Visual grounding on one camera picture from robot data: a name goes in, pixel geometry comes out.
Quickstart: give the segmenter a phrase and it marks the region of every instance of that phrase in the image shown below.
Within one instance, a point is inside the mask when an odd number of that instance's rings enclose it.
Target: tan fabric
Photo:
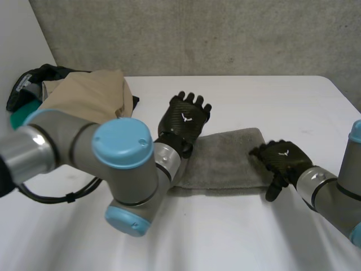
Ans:
[[[44,81],[43,85],[49,97],[39,109],[58,109],[100,124],[130,117],[133,111],[133,98],[120,70],[72,72],[63,80]]]
[[[49,97],[49,95],[56,89],[57,86],[63,82],[64,79],[56,81],[43,81],[42,90],[43,90],[43,102]]]

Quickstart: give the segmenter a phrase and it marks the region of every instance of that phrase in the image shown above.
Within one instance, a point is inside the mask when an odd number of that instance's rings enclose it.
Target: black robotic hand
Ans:
[[[313,167],[311,159],[290,141],[271,141],[254,148],[249,154],[256,156],[267,170],[274,173],[273,182],[266,192],[269,202],[273,202],[289,183],[296,186],[300,175]]]
[[[159,123],[159,139],[156,142],[167,143],[180,150],[183,158],[188,158],[193,144],[210,118],[212,107],[210,104],[202,106],[202,96],[198,96],[195,103],[194,93],[189,93],[186,99],[185,96],[186,94],[181,91],[170,100],[168,110]]]

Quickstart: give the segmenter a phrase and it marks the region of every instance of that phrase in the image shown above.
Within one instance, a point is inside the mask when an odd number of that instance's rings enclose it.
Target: white tabletop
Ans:
[[[213,106],[203,135],[257,127],[265,141],[291,140],[337,174],[360,113],[318,76],[128,77],[140,97],[133,117],[157,136],[170,98],[183,90]],[[28,182],[62,196],[91,176],[62,167]],[[110,227],[103,183],[73,204],[46,206],[14,192],[0,199],[0,270],[360,270],[361,250],[311,212],[294,189],[263,195],[168,197],[146,236]]]

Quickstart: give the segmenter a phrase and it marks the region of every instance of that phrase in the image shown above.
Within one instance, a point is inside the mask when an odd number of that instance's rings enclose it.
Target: gray cloth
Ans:
[[[226,196],[266,191],[272,174],[257,158],[248,155],[264,142],[257,128],[200,137],[183,177],[168,194]]]

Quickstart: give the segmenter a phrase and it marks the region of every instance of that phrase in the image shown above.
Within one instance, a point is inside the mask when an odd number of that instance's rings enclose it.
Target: white logo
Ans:
[[[183,118],[184,122],[193,120],[192,118],[187,119],[187,118],[184,116],[184,114],[183,114],[183,113],[182,113],[182,118]]]
[[[285,153],[278,153],[279,155],[283,155],[283,156],[288,156],[288,154],[289,154],[289,150],[287,150]]]

